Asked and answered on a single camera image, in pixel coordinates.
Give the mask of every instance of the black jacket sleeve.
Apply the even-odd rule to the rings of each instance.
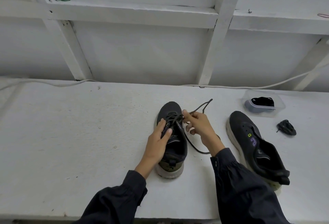
[[[211,158],[223,224],[289,224],[274,191],[238,163],[229,148]]]
[[[122,185],[99,191],[75,223],[133,223],[137,206],[146,193],[144,177],[129,170]]]

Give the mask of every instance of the shoe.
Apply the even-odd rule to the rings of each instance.
[[[227,120],[226,132],[239,151],[241,164],[261,176],[274,190],[290,184],[290,172],[285,169],[276,148],[261,138],[249,117],[234,111]]]
[[[182,109],[176,102],[166,103],[157,117],[157,125],[161,119],[166,120],[166,126],[161,138],[171,128],[172,134],[167,142],[162,160],[156,165],[156,172],[164,178],[177,178],[184,169],[184,160],[187,156],[187,137],[183,129]]]

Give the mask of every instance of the shoe sole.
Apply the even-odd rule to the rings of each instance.
[[[239,152],[239,155],[240,155],[240,163],[242,165],[244,165],[247,169],[249,169],[250,171],[254,172],[254,170],[251,168],[251,166],[248,164],[248,162],[246,161],[245,159],[245,155],[242,151],[242,148],[240,146],[240,144],[238,143],[237,139],[235,138],[235,135],[233,134],[232,132],[232,129],[231,129],[231,126],[230,126],[230,118],[227,119],[226,121],[226,133],[227,133],[227,136],[229,138],[229,140],[231,141],[231,143],[234,145],[234,147],[236,147],[236,149],[238,150]],[[269,184],[269,186],[274,190],[278,190],[279,188],[281,188],[281,184],[279,184],[278,182],[276,181],[272,181],[272,180],[269,180],[269,179],[266,179],[262,176],[260,176],[267,184]]]
[[[158,115],[159,114],[157,114],[155,121],[154,121],[154,129],[157,127]],[[160,167],[159,164],[155,165],[155,171],[158,173],[158,175],[163,178],[166,178],[166,179],[175,179],[175,178],[179,177],[183,173],[183,170],[184,170],[184,162],[183,162],[182,166],[174,172],[165,171],[163,168]]]

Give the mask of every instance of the black shoelace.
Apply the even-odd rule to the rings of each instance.
[[[199,110],[203,105],[206,105],[206,106],[204,106],[204,108],[203,108],[203,110],[202,110],[202,113],[205,113],[205,108],[208,106],[208,104],[209,104],[211,101],[212,101],[212,99],[209,100],[208,102],[203,103],[203,104],[200,105],[198,108],[196,108],[194,111],[191,111],[190,114],[192,114],[192,113],[196,112],[197,110]],[[167,121],[167,123],[169,123],[169,126],[170,126],[170,127],[172,127],[172,126],[174,125],[175,122],[180,123],[181,121],[183,121],[183,119],[184,119],[183,114],[182,114],[182,113],[178,114],[177,112],[169,112],[169,113],[167,114],[167,117],[166,117],[166,121]],[[191,146],[192,146],[197,152],[199,152],[199,153],[201,153],[201,154],[206,154],[206,155],[207,155],[207,154],[210,154],[210,152],[203,152],[203,151],[198,150],[198,149],[197,149],[197,148],[191,143],[191,141],[188,139],[188,137],[187,137],[185,131],[184,131],[184,135],[185,135],[187,141],[190,143],[190,145],[191,145]]]
[[[278,131],[281,131],[282,133],[289,135],[289,136],[295,136],[296,130],[292,126],[292,124],[288,120],[283,120],[279,122],[277,125]]]

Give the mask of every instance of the clear plastic container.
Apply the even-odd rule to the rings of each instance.
[[[260,106],[253,103],[254,98],[265,97],[272,98],[274,106]],[[261,90],[246,90],[245,95],[242,98],[242,105],[249,113],[259,116],[273,117],[286,106],[281,98],[274,92],[261,91]]]

